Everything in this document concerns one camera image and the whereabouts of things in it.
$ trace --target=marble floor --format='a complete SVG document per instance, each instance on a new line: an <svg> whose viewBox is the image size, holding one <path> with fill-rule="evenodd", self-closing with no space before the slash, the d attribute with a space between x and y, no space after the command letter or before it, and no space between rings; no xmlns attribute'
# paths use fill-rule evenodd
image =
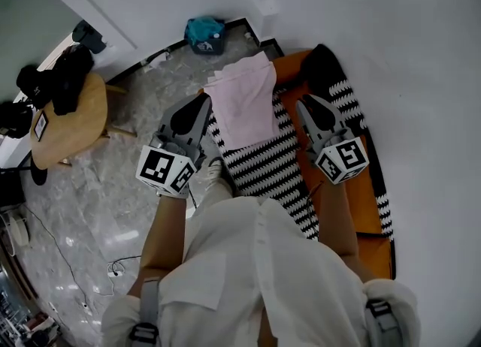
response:
<svg viewBox="0 0 481 347"><path fill-rule="evenodd" d="M113 300L107 263L140 255L152 223L159 199L135 179L141 147L150 142L166 108L196 93L214 70L259 51L253 40L244 37L245 32L244 26L228 31L221 56L197 56L183 47L158 68L148 72L141 68L120 81L117 85L129 93L109 95L110 120L117 127L136 131L137 138L112 134L110 140L72 158L72 169L49 170L44 186L23 174L26 206L34 215L25 211L31 242L19 250L18 258L37 290L40 308L62 324L70 344L99 344L101 315ZM271 59L277 56L273 47L267 49ZM216 154L208 137L203 146L209 158ZM205 169L191 181L197 202L206 183ZM192 209L189 199L188 212ZM125 274L113 279L115 296L129 290L139 260L122 264ZM83 308L85 299L88 310Z"/></svg>

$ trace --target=person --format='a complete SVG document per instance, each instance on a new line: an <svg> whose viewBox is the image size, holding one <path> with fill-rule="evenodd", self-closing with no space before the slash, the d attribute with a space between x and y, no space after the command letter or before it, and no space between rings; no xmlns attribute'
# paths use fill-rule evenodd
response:
<svg viewBox="0 0 481 347"><path fill-rule="evenodd" d="M416 298L376 279L359 259L343 184L322 185L319 242L307 240L275 200L232 197L214 159L210 184L186 221L186 201L162 196L135 284L102 319L103 346L129 346L141 289L159 277L158 345L371 344L369 300L390 304L401 345L419 344Z"/></svg>

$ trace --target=electrical cable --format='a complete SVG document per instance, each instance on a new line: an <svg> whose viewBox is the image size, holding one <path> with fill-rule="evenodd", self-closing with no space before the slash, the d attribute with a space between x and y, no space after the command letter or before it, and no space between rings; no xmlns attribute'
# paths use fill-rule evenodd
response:
<svg viewBox="0 0 481 347"><path fill-rule="evenodd" d="M103 296L103 297L109 297L109 296L114 296L115 293L113 292L113 280L112 278L110 277L109 273L112 272L112 273L116 273L117 271L117 265L121 266L122 268L122 273L125 273L126 272L126 269L125 267L122 265L122 263L119 263L119 261L112 261L110 263L107 263L107 278L110 280L110 284L111 284L111 287L110 289L112 290L112 293L111 294L101 294L100 292L96 292L97 295L99 296Z"/></svg>
<svg viewBox="0 0 481 347"><path fill-rule="evenodd" d="M306 197L306 208L310 215L314 214L314 216L316 216L316 211L313 210L314 202L312 201L312 198L317 191L319 191L319 188L322 186L322 184L324 184L324 181L321 180L309 191L309 195Z"/></svg>
<svg viewBox="0 0 481 347"><path fill-rule="evenodd" d="M83 294L83 302L85 304L87 304L87 295L85 293L85 291L82 289L82 287L80 287L80 285L78 284L77 280L75 279L75 275L74 275L74 270L72 269L72 266L70 265L70 263L68 263L67 261L67 258L63 255L63 252L62 250L60 249L60 246L59 244L57 243L57 240L56 238L52 235L52 233L48 230L47 227L45 227L45 224L44 222L41 221L41 219L35 215L33 213L32 210L30 210L30 208L27 207L27 205L25 203L23 203L23 206L40 222L40 224L42 225L42 227L44 228L44 230L50 235L50 237L52 237L53 241L55 242L55 245L57 247L57 249L59 250L59 253L60 255L63 257L63 260L65 260L65 263L67 263L68 265L68 268L70 269L70 274L72 275L72 279L74 280L75 284L77 285L77 287L82 291L82 294Z"/></svg>
<svg viewBox="0 0 481 347"><path fill-rule="evenodd" d="M119 261L124 261L124 260L129 260L129 259L139 259L140 257L141 257L141 255L139 255L139 256L127 256L126 258L120 258L120 259L117 259L117 260L114 260L114 261L109 261L109 264L115 264L115 263L118 263Z"/></svg>
<svg viewBox="0 0 481 347"><path fill-rule="evenodd" d="M192 194L192 191L190 190L190 188L189 188L189 193L190 193L190 197L192 199L192 202L194 204L194 207L197 210L197 203L195 202L194 195Z"/></svg>

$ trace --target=pink cloth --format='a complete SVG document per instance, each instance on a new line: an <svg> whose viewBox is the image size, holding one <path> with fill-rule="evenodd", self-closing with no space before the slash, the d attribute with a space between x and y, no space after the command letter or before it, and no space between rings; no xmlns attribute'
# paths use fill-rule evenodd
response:
<svg viewBox="0 0 481 347"><path fill-rule="evenodd" d="M244 148L279 135L272 107L276 70L264 52L226 65L214 72L204 91L225 148Z"/></svg>

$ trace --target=white cable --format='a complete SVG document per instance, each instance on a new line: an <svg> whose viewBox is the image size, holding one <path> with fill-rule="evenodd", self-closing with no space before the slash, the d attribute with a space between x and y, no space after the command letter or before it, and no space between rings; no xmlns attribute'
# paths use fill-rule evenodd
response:
<svg viewBox="0 0 481 347"><path fill-rule="evenodd" d="M101 294L100 292L96 292L97 295L103 296L103 297L112 297L112 296L115 295L114 292L113 292L113 280L108 274L110 272L117 272L117 269L118 269L117 265L121 266L121 268L122 268L122 270L119 270L120 272L122 272L122 273L126 272L126 269L124 268L122 263L119 263L118 261L113 261L113 262L107 263L107 278L110 280L110 284L111 284L110 289L112 290L112 293L111 294Z"/></svg>

